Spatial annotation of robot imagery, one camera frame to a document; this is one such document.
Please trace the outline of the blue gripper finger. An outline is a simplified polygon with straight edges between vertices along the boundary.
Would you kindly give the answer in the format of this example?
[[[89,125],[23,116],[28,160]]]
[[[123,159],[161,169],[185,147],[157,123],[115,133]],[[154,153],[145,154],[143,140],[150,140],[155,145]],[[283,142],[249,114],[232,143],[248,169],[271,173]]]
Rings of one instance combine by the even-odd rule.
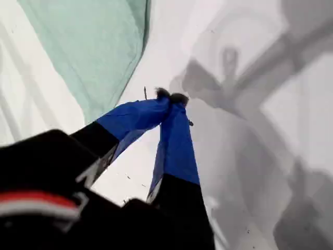
[[[108,166],[146,131],[157,127],[171,107],[171,94],[156,90],[156,98],[127,102],[99,117],[71,137],[98,157],[98,166],[89,176],[92,185]]]
[[[214,249],[214,235],[204,205],[190,122],[188,97],[170,96],[170,109],[160,125],[151,204],[163,215],[163,234],[171,249]]]

